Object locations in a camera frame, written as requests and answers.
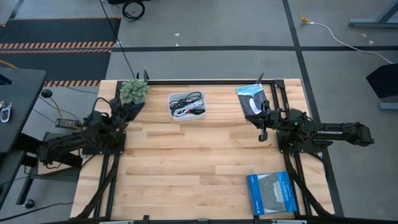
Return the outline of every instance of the black desk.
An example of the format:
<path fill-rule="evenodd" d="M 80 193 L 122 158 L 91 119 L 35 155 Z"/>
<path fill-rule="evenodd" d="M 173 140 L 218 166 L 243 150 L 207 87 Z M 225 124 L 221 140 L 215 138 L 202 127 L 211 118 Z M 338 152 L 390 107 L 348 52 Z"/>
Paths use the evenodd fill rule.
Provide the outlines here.
<path fill-rule="evenodd" d="M 7 104 L 12 102 L 10 121 L 0 123 L 1 208 L 19 166 L 26 159 L 26 151 L 35 150 L 29 141 L 40 142 L 24 134 L 21 135 L 21 131 L 43 88 L 46 72 L 43 70 L 0 68 L 0 75 L 12 81 L 11 85 L 0 85 L 0 101 L 4 100 Z M 23 151 L 13 150 L 16 147 L 23 148 Z"/>

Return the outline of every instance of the black and orange mat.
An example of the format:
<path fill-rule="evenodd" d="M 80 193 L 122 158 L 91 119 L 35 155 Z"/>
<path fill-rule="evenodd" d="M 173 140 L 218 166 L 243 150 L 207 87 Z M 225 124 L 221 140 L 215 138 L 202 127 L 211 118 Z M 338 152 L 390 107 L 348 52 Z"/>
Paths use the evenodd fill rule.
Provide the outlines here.
<path fill-rule="evenodd" d="M 109 18 L 116 33 L 121 19 Z M 106 18 L 11 19 L 0 35 L 0 49 L 112 47 L 116 43 Z"/>
<path fill-rule="evenodd" d="M 46 70 L 51 81 L 46 86 L 99 85 L 110 56 L 110 49 L 0 50 L 0 60 L 19 68 Z"/>

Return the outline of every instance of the wooden tabletop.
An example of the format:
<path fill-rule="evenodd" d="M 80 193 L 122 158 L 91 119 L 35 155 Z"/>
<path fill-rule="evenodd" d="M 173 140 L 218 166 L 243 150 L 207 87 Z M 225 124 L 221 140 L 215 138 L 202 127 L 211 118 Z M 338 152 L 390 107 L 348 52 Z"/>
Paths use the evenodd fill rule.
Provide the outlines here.
<path fill-rule="evenodd" d="M 301 81 L 284 81 L 290 107 L 308 111 Z M 259 142 L 260 130 L 245 120 L 235 90 L 239 86 L 150 86 L 144 109 L 126 129 L 112 220 L 142 220 L 144 215 L 151 220 L 252 218 L 245 176 L 283 171 L 285 163 L 275 131 L 269 131 L 266 142 Z M 102 81 L 99 96 L 110 100 L 115 89 L 116 81 Z M 205 92 L 206 117 L 172 121 L 168 95 L 194 90 Z M 269 85 L 264 85 L 264 91 L 272 107 Z M 102 101 L 96 109 L 110 112 Z M 322 163 L 306 154 L 301 159 L 308 188 L 333 213 Z M 78 215 L 96 192 L 102 161 L 103 156 L 96 156 L 82 168 L 71 217 Z M 105 192 L 102 215 L 107 195 Z M 304 214 L 299 190 L 297 197 Z M 292 217 L 293 213 L 276 213 L 261 218 Z"/>

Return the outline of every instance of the white container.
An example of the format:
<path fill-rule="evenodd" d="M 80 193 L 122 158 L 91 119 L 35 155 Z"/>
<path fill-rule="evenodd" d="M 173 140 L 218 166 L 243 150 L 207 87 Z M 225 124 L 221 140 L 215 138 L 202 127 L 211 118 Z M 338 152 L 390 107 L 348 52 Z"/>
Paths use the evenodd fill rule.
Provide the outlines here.
<path fill-rule="evenodd" d="M 203 102 L 202 108 L 205 109 L 205 112 L 203 112 L 202 114 L 199 115 L 195 115 L 195 114 L 184 114 L 182 116 L 179 117 L 174 117 L 172 115 L 172 111 L 170 110 L 170 102 L 171 101 L 178 101 L 181 99 L 184 99 L 185 97 L 187 97 L 189 94 L 193 93 L 193 92 L 200 92 L 201 94 L 201 100 Z M 205 93 L 201 90 L 197 90 L 197 91 L 190 91 L 190 92 L 185 92 L 185 93 L 173 93 L 169 95 L 169 115 L 172 117 L 172 119 L 174 121 L 188 121 L 191 119 L 202 119 L 205 117 L 206 112 L 207 112 L 207 105 L 206 105 L 206 98 L 205 98 Z"/>

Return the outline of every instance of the green succulent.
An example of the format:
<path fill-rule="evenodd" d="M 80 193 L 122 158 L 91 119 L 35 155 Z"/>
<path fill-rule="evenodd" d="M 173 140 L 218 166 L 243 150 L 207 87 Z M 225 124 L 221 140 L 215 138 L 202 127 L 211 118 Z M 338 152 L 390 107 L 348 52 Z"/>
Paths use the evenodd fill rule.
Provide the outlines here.
<path fill-rule="evenodd" d="M 122 82 L 120 94 L 125 103 L 141 103 L 149 92 L 149 86 L 141 80 L 129 80 Z"/>

